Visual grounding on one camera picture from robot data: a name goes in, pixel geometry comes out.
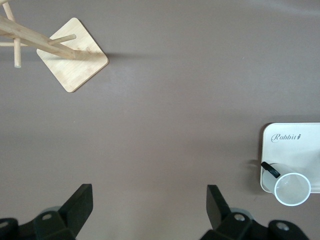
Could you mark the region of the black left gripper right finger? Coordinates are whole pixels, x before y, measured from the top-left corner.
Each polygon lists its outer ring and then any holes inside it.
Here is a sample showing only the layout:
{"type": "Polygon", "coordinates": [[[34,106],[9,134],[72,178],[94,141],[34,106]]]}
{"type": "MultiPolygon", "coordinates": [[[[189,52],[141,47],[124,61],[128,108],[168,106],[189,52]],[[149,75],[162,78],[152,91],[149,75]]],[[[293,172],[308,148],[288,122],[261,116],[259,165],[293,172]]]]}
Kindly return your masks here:
{"type": "Polygon", "coordinates": [[[241,211],[232,211],[217,185],[206,189],[206,212],[212,229],[202,240],[249,240],[252,220],[241,211]]]}

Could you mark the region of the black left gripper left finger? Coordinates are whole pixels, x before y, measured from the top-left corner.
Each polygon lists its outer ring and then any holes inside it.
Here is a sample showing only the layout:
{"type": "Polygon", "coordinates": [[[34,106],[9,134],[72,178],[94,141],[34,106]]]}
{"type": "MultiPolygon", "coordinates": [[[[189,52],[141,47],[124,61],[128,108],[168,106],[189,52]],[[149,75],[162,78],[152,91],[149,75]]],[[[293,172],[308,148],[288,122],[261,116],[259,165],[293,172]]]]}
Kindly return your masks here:
{"type": "Polygon", "coordinates": [[[34,220],[37,240],[75,240],[93,211],[93,187],[82,184],[57,210],[41,213],[34,220]]]}

